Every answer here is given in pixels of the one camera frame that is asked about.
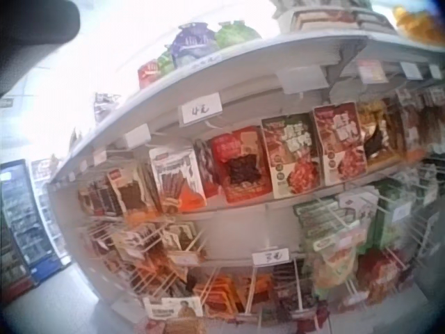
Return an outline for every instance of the white floor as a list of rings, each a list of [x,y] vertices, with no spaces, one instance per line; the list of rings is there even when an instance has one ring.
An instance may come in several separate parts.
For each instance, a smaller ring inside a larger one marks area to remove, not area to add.
[[[133,334],[91,291],[76,264],[19,297],[3,310],[14,334]]]

